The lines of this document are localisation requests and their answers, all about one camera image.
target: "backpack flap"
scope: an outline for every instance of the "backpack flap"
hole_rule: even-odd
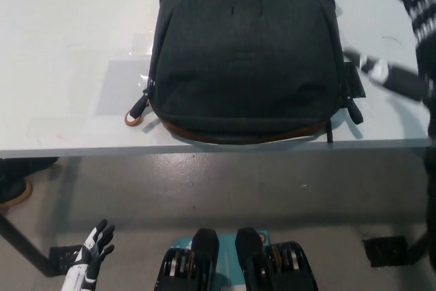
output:
[[[180,0],[161,42],[153,110],[196,131],[325,122],[340,107],[327,25],[318,0]]]

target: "concrete floor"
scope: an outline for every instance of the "concrete floor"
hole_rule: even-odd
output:
[[[29,177],[32,197],[7,213],[40,248],[84,241],[107,218],[115,252],[99,291],[152,290],[171,242],[199,227],[252,225],[298,241],[320,291],[434,290],[427,260],[372,269],[362,239],[424,231],[418,151],[324,151],[64,158]],[[0,290],[60,290],[0,239]]]

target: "white table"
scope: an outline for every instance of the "white table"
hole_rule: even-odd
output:
[[[0,0],[0,157],[323,149],[325,135],[259,146],[177,140],[148,114],[124,114],[146,84],[158,0]],[[343,45],[416,67],[397,0],[337,0]],[[333,148],[423,147],[428,113],[363,76],[364,123],[333,118]]]

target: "brown leather tab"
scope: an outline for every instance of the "brown leather tab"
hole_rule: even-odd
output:
[[[299,129],[297,131],[293,132],[286,132],[281,134],[276,134],[274,136],[268,136],[265,138],[260,138],[256,140],[250,140],[250,141],[235,141],[235,140],[216,140],[212,138],[208,138],[206,136],[202,136],[200,134],[196,134],[194,132],[188,131],[186,129],[183,129],[179,126],[175,126],[167,121],[162,120],[163,126],[165,126],[168,131],[171,133],[174,133],[178,136],[181,136],[182,138],[198,141],[198,142],[205,142],[205,143],[213,143],[213,144],[259,144],[259,143],[265,143],[265,142],[273,142],[273,141],[279,141],[279,140],[287,140],[287,139],[293,139],[293,138],[299,138],[302,136],[312,136],[316,134],[321,129],[324,129],[326,127],[326,122],[321,122],[309,127],[306,127],[304,129]]]

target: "person's leg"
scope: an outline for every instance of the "person's leg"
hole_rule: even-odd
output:
[[[28,175],[49,168],[58,157],[0,159],[0,209],[25,201],[32,194]]]

